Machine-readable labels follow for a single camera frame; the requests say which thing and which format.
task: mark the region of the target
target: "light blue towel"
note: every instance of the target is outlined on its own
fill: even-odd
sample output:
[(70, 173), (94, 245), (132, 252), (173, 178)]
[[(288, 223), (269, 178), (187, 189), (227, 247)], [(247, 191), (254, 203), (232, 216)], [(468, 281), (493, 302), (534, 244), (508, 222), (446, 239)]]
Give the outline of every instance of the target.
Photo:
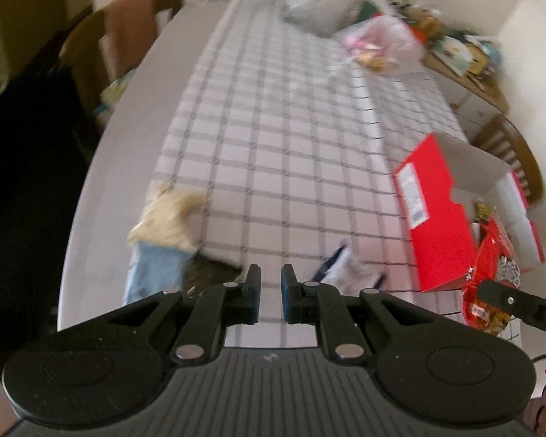
[(180, 291), (185, 263), (192, 258), (187, 253), (173, 248), (137, 244), (139, 261), (135, 265), (127, 285), (124, 303), (130, 304), (160, 291)]

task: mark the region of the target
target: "red wrapper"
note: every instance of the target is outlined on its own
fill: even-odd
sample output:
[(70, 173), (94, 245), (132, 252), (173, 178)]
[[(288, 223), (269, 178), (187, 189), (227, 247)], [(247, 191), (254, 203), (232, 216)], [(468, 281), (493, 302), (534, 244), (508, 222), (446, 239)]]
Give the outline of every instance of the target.
[[(481, 206), (476, 210), (481, 214)], [(495, 211), (481, 221), (484, 238), (476, 263), (463, 288), (463, 316), (467, 325), (492, 335), (501, 333), (510, 321), (510, 314), (477, 298), (478, 285), (485, 280), (497, 281), (519, 288), (520, 274), (514, 247)]]

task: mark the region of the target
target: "red cardboard box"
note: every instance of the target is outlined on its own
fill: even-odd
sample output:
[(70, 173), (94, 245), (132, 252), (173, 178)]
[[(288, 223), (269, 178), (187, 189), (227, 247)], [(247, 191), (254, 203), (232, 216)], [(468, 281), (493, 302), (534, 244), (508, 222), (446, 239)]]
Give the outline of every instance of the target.
[(497, 209), (522, 270), (544, 262), (536, 225), (511, 167), (443, 133), (429, 135), (394, 172), (421, 291), (460, 289), (475, 264), (475, 198)]

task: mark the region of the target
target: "wooden shelf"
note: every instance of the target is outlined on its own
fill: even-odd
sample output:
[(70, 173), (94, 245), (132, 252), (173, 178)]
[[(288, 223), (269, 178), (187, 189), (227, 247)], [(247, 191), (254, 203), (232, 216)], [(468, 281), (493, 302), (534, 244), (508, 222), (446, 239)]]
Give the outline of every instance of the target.
[(431, 52), (427, 52), (427, 55), (423, 58), (423, 65), (431, 70), (434, 70), (435, 72), (438, 72), (444, 77), (447, 77), (460, 86), (465, 87), (471, 93), (495, 106), (500, 112), (505, 114), (510, 110), (504, 94), (501, 93), (501, 90), (499, 90), (495, 84), (493, 86), (487, 86), (485, 91), (481, 91), (479, 90), (479, 87), (476, 86), (468, 77), (458, 77), (451, 69), (449, 69), (449, 67), (437, 59)]

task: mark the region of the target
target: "checkered tablecloth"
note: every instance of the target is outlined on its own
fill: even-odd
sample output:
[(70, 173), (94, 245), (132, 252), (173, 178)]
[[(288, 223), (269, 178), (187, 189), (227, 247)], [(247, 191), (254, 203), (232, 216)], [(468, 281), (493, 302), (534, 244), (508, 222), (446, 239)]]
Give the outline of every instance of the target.
[[(314, 345), (312, 326), (283, 323), (281, 266), (309, 280), (347, 238), (370, 268), (388, 273), (385, 290), (461, 321), (459, 291), (415, 290), (390, 176), (433, 130), (465, 140), (457, 120), (425, 74), (368, 74), (336, 40), (284, 22), (282, 3), (232, 0), (182, 95), (149, 190), (166, 179), (207, 189), (209, 204), (188, 218), (191, 235), (211, 256), (261, 266), (259, 324), (231, 327), (226, 344)], [(519, 321), (504, 335), (519, 343)]]

